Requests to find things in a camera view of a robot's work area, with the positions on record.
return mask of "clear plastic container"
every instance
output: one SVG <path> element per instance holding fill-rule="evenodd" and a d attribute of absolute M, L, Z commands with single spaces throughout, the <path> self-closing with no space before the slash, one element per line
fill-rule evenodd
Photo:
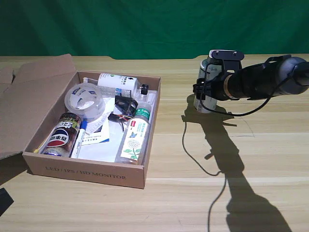
<path fill-rule="evenodd" d="M 98 119 L 105 109 L 100 89 L 90 83 L 82 83 L 71 88 L 64 99 L 66 108 L 87 122 Z"/>
<path fill-rule="evenodd" d="M 142 164 L 149 134 L 151 105 L 139 102 L 135 116 L 127 123 L 115 162 Z"/>

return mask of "green backdrop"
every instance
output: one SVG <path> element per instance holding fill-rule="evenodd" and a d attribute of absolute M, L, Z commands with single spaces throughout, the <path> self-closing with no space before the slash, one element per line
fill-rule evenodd
<path fill-rule="evenodd" d="M 309 0 L 0 0 L 0 56 L 309 53 Z"/>

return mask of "plastic lid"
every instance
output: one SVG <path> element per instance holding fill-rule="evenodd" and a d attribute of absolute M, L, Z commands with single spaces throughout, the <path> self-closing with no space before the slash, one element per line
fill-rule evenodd
<path fill-rule="evenodd" d="M 98 119 L 104 112 L 105 103 L 100 89 L 90 83 L 71 88 L 65 97 L 66 108 L 87 122 Z"/>

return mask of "box flap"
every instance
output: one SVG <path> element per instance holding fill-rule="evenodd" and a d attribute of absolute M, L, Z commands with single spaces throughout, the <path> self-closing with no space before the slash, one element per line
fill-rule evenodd
<path fill-rule="evenodd" d="M 0 153 L 24 151 L 59 96 L 63 98 L 64 112 L 65 92 L 79 82 L 77 76 L 73 79 L 75 74 L 15 84 L 5 92 L 0 100 Z M 57 120 L 53 118 L 49 124 L 56 124 Z"/>
<path fill-rule="evenodd" d="M 13 81 L 13 68 L 4 67 L 0 69 L 0 97 L 8 89 Z"/>
<path fill-rule="evenodd" d="M 0 83 L 11 84 L 13 80 L 13 71 L 12 67 L 4 67 L 0 69 Z"/>
<path fill-rule="evenodd" d="M 75 71 L 76 69 L 70 54 L 46 58 L 22 65 L 16 74 L 14 84 L 45 79 Z"/>

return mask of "black bottle cap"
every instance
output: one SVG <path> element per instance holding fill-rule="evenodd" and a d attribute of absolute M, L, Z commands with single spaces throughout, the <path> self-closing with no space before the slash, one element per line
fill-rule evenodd
<path fill-rule="evenodd" d="M 141 85 L 141 89 L 140 89 L 140 93 L 141 93 L 142 95 L 147 95 L 147 94 L 148 94 L 148 88 L 149 88 L 148 85 L 142 84 L 142 85 Z"/>

